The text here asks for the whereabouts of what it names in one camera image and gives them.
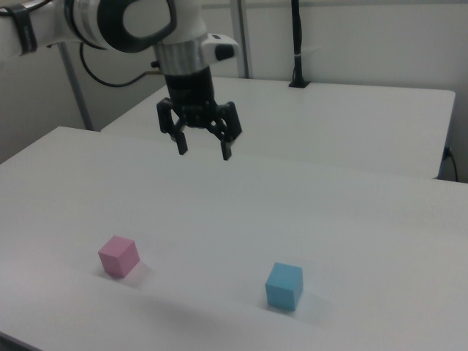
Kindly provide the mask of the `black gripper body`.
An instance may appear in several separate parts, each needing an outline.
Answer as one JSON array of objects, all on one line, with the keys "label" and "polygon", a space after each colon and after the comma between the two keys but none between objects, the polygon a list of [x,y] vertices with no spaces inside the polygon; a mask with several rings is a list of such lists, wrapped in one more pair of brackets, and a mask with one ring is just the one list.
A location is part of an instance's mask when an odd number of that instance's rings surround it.
[{"label": "black gripper body", "polygon": [[215,116],[211,68],[189,75],[165,75],[176,115],[191,128],[209,129]]}]

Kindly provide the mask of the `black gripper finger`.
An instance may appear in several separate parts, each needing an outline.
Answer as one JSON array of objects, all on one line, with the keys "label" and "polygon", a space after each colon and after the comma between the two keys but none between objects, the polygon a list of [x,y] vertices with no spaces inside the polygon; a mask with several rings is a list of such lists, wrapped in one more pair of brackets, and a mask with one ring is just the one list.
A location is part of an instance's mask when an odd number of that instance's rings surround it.
[{"label": "black gripper finger", "polygon": [[232,156],[232,145],[242,133],[235,104],[233,102],[223,105],[214,103],[209,112],[207,130],[219,140],[223,160],[227,161]]},{"label": "black gripper finger", "polygon": [[179,119],[174,122],[172,118],[173,103],[168,98],[161,100],[156,105],[156,109],[161,133],[169,134],[171,140],[177,145],[178,153],[184,155],[188,151],[184,134],[184,120]]}]

